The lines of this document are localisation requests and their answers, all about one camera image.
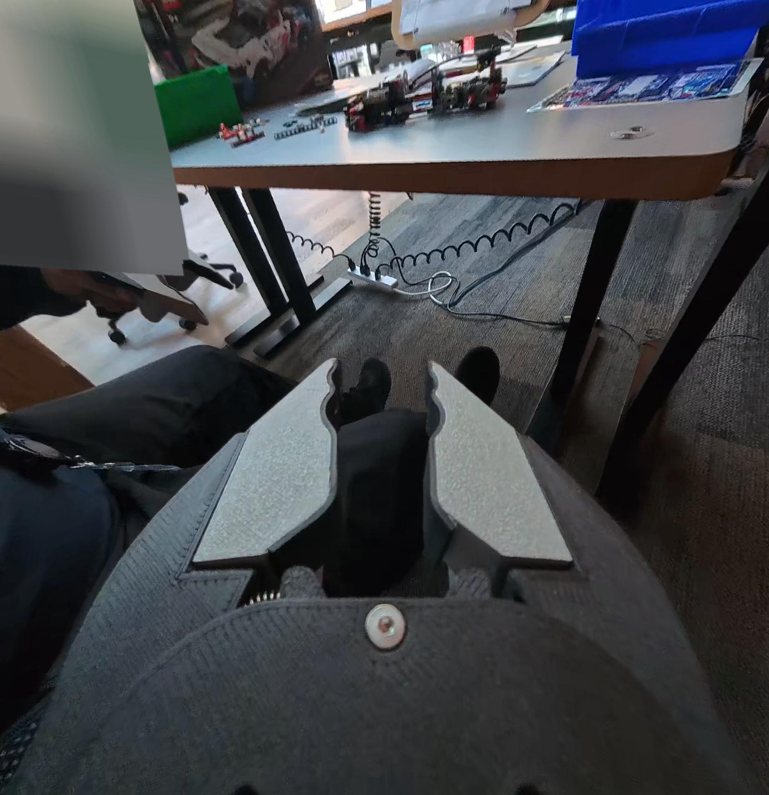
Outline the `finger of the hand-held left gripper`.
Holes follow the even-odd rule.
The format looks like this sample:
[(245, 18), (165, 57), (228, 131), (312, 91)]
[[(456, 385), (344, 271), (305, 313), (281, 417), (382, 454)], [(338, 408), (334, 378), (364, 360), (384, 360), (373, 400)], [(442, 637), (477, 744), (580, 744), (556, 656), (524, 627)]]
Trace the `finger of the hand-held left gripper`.
[(177, 292), (159, 293), (145, 289), (137, 296), (137, 308), (145, 320), (151, 323), (159, 323), (167, 315), (175, 316), (194, 327), (210, 323), (197, 304)]

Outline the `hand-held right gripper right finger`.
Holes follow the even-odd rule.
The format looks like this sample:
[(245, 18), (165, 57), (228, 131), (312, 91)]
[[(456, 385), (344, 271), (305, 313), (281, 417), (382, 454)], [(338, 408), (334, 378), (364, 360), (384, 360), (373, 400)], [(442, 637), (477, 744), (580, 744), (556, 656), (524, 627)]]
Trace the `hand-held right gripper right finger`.
[(510, 571), (574, 557), (521, 436), (438, 363), (427, 365), (426, 556), (476, 571), (500, 595)]

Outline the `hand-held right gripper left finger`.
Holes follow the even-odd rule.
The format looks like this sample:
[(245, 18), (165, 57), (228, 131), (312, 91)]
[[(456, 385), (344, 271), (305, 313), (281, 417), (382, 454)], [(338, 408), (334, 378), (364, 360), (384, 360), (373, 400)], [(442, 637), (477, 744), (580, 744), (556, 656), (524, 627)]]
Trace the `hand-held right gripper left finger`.
[(337, 496), (338, 359), (327, 359), (246, 433), (196, 546), (195, 569), (315, 565)]

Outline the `printed toy set box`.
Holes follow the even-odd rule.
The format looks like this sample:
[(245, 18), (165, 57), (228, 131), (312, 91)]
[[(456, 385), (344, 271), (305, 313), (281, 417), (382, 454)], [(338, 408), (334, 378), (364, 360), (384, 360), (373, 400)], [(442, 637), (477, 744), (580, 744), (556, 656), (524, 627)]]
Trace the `printed toy set box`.
[(267, 107), (333, 84), (314, 1), (134, 1), (163, 79), (227, 67), (242, 109)]

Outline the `person's left hand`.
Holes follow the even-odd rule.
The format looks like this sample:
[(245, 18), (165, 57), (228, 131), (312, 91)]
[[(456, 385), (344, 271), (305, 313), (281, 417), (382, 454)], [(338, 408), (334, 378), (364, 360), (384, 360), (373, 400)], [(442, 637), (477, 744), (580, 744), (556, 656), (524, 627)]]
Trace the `person's left hand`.
[(42, 279), (55, 293), (76, 304), (90, 303), (95, 309), (108, 313), (126, 313), (135, 310), (138, 300), (134, 293), (115, 284), (101, 282), (90, 273), (78, 270), (40, 270)]

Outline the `office chair base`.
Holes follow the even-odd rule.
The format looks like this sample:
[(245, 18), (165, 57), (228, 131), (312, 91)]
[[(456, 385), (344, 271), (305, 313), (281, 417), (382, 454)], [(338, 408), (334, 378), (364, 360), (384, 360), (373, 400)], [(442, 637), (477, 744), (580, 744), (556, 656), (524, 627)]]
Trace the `office chair base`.
[[(136, 297), (145, 289), (150, 289), (159, 293), (169, 293), (171, 291), (172, 293), (177, 292), (183, 296), (187, 296), (186, 291), (198, 280), (216, 284), (230, 291), (243, 285), (243, 276), (234, 265), (212, 263), (205, 255), (200, 255), (193, 251), (189, 253), (190, 258), (183, 261), (181, 273), (179, 274), (89, 273), (98, 278), (101, 282), (112, 283), (134, 293)], [(175, 318), (178, 320), (180, 328), (187, 333), (191, 333), (195, 331), (198, 326), (202, 326), (197, 325), (194, 327), (179, 320), (177, 317)]]

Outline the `person's left leg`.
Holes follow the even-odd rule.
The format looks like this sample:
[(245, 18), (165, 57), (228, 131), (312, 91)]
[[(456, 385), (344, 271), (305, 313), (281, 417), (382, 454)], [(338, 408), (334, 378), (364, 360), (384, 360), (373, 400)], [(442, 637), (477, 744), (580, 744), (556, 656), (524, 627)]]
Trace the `person's left leg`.
[(94, 463), (206, 463), (296, 382), (232, 349), (193, 346), (110, 382), (0, 414), (0, 429)]

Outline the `person's leg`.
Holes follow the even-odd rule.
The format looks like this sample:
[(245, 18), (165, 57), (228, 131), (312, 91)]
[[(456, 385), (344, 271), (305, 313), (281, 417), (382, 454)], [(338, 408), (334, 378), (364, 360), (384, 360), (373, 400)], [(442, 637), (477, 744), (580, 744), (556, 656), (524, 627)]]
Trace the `person's leg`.
[(0, 414), (0, 429), (94, 463), (206, 463), (296, 382), (232, 349), (193, 346), (110, 382)]
[(423, 548), (427, 414), (389, 409), (337, 436), (337, 504), (323, 587), (333, 598), (372, 597), (403, 581)]

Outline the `person's right leg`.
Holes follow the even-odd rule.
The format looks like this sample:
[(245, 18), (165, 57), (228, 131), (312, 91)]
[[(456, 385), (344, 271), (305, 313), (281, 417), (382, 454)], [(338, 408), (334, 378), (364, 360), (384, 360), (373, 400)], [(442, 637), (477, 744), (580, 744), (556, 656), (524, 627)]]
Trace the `person's right leg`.
[(337, 436), (337, 504), (323, 587), (333, 598), (372, 597), (403, 581), (423, 548), (427, 414), (389, 409)]

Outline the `person's black right shoe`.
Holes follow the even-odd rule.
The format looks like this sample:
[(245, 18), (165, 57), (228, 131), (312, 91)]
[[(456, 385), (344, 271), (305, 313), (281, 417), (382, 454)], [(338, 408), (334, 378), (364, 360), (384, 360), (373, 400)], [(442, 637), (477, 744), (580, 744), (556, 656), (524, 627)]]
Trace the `person's black right shoe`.
[(474, 347), (459, 362), (454, 377), (482, 403), (491, 406), (499, 389), (499, 357), (488, 346)]

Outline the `person's black shoe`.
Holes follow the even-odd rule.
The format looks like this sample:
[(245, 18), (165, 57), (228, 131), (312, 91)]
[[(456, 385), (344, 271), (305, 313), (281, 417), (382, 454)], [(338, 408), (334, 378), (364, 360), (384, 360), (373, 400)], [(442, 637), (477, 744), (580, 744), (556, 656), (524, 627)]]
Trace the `person's black shoe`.
[(391, 391), (388, 366), (376, 357), (366, 359), (357, 383), (340, 395), (340, 426), (355, 423), (382, 412)]
[(499, 389), (499, 357), (488, 346), (474, 347), (459, 362), (454, 377), (482, 403), (491, 406)]

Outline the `person's black left shoe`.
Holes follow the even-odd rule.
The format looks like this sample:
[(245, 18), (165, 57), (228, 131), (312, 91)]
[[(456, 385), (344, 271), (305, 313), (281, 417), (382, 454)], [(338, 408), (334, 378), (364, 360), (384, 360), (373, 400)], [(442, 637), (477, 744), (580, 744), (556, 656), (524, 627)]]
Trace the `person's black left shoe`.
[(376, 357), (366, 359), (357, 383), (340, 395), (340, 426), (355, 423), (382, 412), (391, 391), (388, 366)]

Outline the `brown wooden panel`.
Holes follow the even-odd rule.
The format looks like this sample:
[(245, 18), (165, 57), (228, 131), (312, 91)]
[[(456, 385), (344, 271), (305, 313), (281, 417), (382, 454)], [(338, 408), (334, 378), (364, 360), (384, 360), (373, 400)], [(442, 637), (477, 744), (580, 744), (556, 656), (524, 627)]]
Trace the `brown wooden panel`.
[(0, 332), (0, 411), (89, 390), (93, 384), (21, 326)]

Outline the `small red toy brick assembly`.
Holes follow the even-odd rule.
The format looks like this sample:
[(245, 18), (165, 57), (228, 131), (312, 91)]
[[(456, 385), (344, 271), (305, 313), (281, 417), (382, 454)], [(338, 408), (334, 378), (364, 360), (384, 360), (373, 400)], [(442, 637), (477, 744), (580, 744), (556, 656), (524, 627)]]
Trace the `small red toy brick assembly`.
[(250, 122), (241, 122), (235, 125), (221, 123), (217, 137), (231, 148), (240, 148), (264, 138), (266, 136), (264, 126), (265, 122), (260, 118), (253, 118)]

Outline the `white power strip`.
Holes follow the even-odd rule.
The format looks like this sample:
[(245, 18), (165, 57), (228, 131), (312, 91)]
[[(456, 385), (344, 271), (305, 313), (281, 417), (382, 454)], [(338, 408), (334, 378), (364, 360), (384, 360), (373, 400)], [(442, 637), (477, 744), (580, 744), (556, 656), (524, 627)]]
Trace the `white power strip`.
[(386, 274), (377, 276), (374, 270), (363, 272), (359, 268), (350, 267), (347, 269), (346, 275), (356, 284), (362, 284), (380, 292), (392, 293), (399, 288), (398, 278)]

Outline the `green plastic bin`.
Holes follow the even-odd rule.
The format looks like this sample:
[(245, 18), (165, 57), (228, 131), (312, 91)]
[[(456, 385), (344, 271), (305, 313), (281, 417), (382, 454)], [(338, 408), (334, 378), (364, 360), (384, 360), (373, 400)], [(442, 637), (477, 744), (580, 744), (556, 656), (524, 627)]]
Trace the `green plastic bin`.
[(220, 124), (230, 127), (243, 121), (226, 65), (158, 82), (154, 94), (170, 151), (217, 135)]

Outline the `black table leg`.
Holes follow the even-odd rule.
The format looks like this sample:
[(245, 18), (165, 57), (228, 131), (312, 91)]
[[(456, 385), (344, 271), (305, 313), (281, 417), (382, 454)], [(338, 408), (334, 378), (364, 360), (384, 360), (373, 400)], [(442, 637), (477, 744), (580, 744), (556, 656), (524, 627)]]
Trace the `black table leg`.
[(555, 457), (577, 384), (597, 345), (599, 313), (639, 201), (606, 200), (598, 215), (562, 347), (526, 436)]

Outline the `black slanted bar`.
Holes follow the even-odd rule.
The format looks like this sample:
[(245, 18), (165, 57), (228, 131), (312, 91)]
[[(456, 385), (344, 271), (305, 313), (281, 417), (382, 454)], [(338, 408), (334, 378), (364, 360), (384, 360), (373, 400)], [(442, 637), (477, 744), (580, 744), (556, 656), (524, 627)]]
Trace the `black slanted bar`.
[(769, 164), (749, 189), (745, 209), (697, 277), (668, 333), (640, 348), (598, 483), (597, 498), (606, 507), (619, 513), (634, 500), (639, 469), (634, 447), (768, 245)]

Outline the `black red toy brick model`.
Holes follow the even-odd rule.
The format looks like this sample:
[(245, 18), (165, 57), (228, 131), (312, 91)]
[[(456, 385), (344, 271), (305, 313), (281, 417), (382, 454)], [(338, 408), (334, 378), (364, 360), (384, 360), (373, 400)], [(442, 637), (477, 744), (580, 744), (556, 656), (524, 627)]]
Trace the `black red toy brick model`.
[(417, 116), (447, 116), (494, 109), (509, 81), (497, 53), (474, 59), (455, 57), (443, 63), (421, 59), (381, 84), (347, 101), (346, 129), (369, 133), (399, 126)]

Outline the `grey table with wooden edge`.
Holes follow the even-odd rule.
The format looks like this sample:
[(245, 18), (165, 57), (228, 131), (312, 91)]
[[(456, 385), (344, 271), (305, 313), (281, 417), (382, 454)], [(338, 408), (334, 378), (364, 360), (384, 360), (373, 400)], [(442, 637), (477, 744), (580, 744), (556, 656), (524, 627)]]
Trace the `grey table with wooden edge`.
[[(350, 133), (343, 118), (324, 134), (273, 138), (293, 105), (269, 112), (266, 136), (231, 148), (208, 137), (171, 152), (178, 184), (382, 193), (439, 193), (586, 200), (697, 200), (730, 170), (748, 88), (706, 101), (528, 113), (574, 81), (566, 56), (538, 84), (508, 91), (495, 109), (419, 117)], [(654, 134), (618, 142), (615, 130)]]

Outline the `white paper sheet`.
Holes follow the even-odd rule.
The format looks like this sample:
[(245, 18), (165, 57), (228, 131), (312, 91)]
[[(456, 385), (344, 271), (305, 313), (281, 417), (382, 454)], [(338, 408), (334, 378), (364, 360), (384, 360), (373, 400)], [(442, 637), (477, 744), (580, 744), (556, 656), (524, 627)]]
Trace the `white paper sheet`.
[(393, 1), (391, 38), (402, 50), (466, 36), (511, 34), (543, 14), (548, 1)]

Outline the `silver laptop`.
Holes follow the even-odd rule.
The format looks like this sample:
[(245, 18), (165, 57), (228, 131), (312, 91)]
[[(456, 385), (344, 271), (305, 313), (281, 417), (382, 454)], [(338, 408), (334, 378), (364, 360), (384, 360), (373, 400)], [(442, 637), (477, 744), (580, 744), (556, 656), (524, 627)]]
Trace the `silver laptop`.
[(557, 51), (544, 55), (504, 61), (499, 64), (507, 89), (538, 84), (563, 60), (566, 53)]

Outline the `printed instruction booklet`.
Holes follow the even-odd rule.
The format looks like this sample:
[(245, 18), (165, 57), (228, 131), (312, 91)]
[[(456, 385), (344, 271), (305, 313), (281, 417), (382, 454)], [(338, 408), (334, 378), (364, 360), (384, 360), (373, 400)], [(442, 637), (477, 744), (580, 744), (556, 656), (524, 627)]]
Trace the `printed instruction booklet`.
[(528, 113), (723, 99), (741, 94), (762, 62), (753, 58), (650, 74), (578, 78), (529, 107)]

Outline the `blue plastic bin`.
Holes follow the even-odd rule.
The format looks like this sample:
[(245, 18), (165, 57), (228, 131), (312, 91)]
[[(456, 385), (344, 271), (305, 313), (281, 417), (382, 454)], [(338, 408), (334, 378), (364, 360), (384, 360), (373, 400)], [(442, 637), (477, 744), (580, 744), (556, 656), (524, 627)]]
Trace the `blue plastic bin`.
[(578, 79), (741, 60), (769, 22), (769, 1), (579, 1)]

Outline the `black table leg frame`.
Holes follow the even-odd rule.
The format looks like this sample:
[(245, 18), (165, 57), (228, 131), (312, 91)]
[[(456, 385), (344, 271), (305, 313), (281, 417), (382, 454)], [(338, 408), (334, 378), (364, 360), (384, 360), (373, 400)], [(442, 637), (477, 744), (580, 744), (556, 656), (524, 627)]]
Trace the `black table leg frame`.
[(235, 349), (252, 343), (257, 357), (270, 359), (348, 293), (352, 281), (340, 277), (311, 292), (323, 277), (306, 280), (269, 190), (208, 187), (207, 193), (265, 305), (224, 343)]

